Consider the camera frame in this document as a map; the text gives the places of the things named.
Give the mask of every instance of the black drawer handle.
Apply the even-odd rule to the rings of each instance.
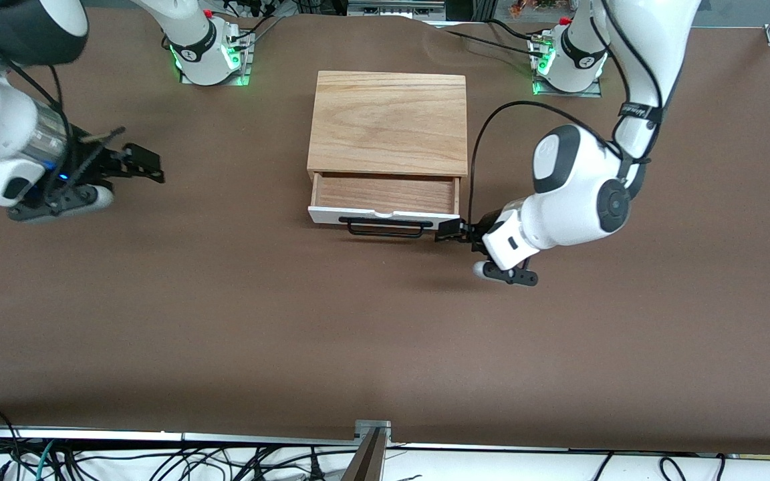
[[[338,222],[345,223],[346,230],[348,230],[352,235],[370,235],[372,237],[420,238],[420,236],[424,235],[425,228],[431,228],[433,226],[433,222],[430,222],[430,221],[400,221],[400,220],[375,219],[375,218],[369,219],[367,217],[341,216],[337,220]],[[387,227],[416,227],[418,228],[418,231],[388,232],[388,231],[377,231],[377,230],[358,230],[359,224],[372,224],[376,226],[381,225],[381,226],[387,226]]]

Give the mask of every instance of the open drawer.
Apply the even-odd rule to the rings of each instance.
[[[435,230],[459,218],[459,177],[315,172],[313,180],[308,212],[317,223]]]

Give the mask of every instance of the white drawer front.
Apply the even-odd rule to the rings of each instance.
[[[311,219],[316,223],[334,223],[345,224],[340,222],[340,217],[364,217],[369,219],[392,219],[395,221],[429,221],[433,223],[433,227],[428,230],[437,230],[440,222],[449,221],[451,219],[459,218],[457,214],[437,214],[430,212],[400,212],[394,211],[390,214],[382,214],[370,209],[348,209],[340,207],[316,207],[310,205],[308,207],[308,213],[311,214]]]

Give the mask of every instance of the teal cable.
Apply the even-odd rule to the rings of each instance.
[[[43,463],[46,463],[46,456],[49,456],[49,450],[52,448],[52,444],[55,439],[49,441],[46,444],[46,448],[43,448],[43,453],[40,454],[40,460],[37,462],[37,472],[34,473],[34,481],[40,481],[43,478]]]

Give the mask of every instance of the brown tabletop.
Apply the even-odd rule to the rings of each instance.
[[[539,286],[520,289],[474,277],[463,245],[314,225],[305,159],[318,70],[464,74],[473,142],[531,97],[523,55],[403,18],[300,15],[257,43],[250,86],[196,88],[144,12],[89,15],[88,48],[61,68],[68,115],[125,125],[168,183],[120,180],[109,210],[47,225],[0,209],[15,423],[350,438],[384,418],[403,442],[770,452],[761,30],[693,31],[629,225],[540,253]],[[543,100],[610,134],[614,68],[603,86]],[[477,215],[531,192],[534,145],[562,122],[495,119]]]

